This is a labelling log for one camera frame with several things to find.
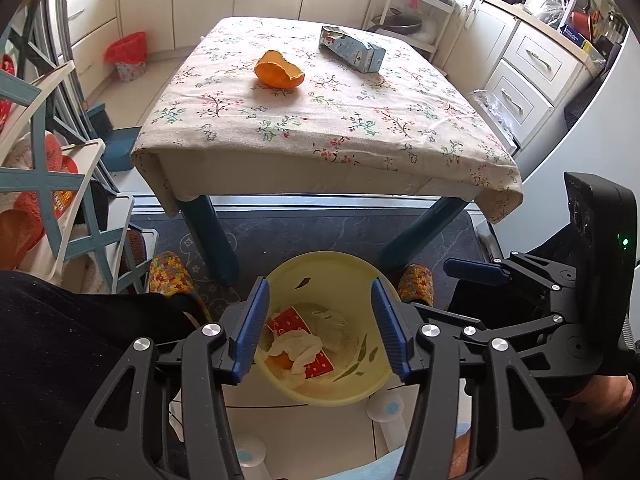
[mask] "trash can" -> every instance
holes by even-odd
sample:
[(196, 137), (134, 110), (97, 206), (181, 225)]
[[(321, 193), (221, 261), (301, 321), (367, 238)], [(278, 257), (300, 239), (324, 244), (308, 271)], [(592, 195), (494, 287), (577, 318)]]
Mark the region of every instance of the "trash can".
[(116, 65), (123, 83), (139, 78), (146, 72), (146, 33), (134, 32), (116, 41), (107, 49), (104, 60)]
[[(392, 371), (371, 307), (371, 284), (376, 278), (395, 292), (374, 266), (333, 251), (301, 254), (269, 274), (270, 305), (254, 356), (269, 382), (300, 403), (325, 407), (358, 402), (382, 388)], [(397, 293), (394, 299), (399, 301)], [(331, 344), (322, 341), (322, 352), (333, 370), (294, 386), (284, 380), (282, 368), (268, 355), (274, 335), (267, 324), (291, 306), (312, 334), (314, 327), (332, 317), (344, 328), (339, 342), (335, 337)], [(319, 331), (314, 335), (322, 339)]]

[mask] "person's leg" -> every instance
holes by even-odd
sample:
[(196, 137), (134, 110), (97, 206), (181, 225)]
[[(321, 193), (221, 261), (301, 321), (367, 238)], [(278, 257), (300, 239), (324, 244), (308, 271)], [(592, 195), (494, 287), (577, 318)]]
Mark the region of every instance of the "person's leg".
[(155, 343), (194, 327), (160, 294), (73, 294), (0, 272), (0, 463), (3, 478), (52, 479), (85, 407), (145, 335)]

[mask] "table leg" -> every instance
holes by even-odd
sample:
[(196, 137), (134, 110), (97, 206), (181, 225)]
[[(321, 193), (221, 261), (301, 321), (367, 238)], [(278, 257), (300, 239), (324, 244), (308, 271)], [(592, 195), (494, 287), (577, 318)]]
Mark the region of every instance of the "table leg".
[(209, 277), (223, 285), (235, 283), (238, 278), (238, 258), (226, 239), (209, 197), (200, 195), (190, 202), (176, 202), (209, 270)]
[(440, 197), (414, 223), (389, 242), (378, 259), (383, 272), (402, 269), (466, 207), (461, 198)]

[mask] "knitted slipper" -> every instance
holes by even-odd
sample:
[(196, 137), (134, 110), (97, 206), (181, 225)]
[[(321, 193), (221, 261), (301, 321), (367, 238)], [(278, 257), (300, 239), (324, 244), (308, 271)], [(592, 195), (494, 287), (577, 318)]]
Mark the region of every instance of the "knitted slipper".
[(195, 300), (201, 313), (211, 322), (211, 314), (200, 299), (189, 271), (180, 256), (171, 251), (160, 253), (149, 265), (149, 292), (157, 292), (168, 298), (174, 294), (185, 294)]
[(420, 264), (409, 265), (398, 283), (398, 294), (403, 303), (421, 303), (433, 306), (433, 275)]

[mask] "cardboard box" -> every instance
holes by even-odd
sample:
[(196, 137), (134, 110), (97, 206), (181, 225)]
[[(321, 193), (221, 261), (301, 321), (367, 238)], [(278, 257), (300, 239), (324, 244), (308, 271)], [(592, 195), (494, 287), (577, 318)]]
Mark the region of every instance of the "cardboard box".
[(607, 62), (602, 54), (587, 40), (580, 32), (575, 30), (571, 25), (567, 24), (560, 29), (560, 33), (573, 41), (583, 51), (589, 54), (589, 57), (599, 67), (603, 67)]
[(347, 32), (339, 27), (322, 27), (319, 46), (332, 50), (362, 73), (380, 70), (386, 54), (384, 48), (370, 43), (364, 35), (358, 38), (354, 32)]

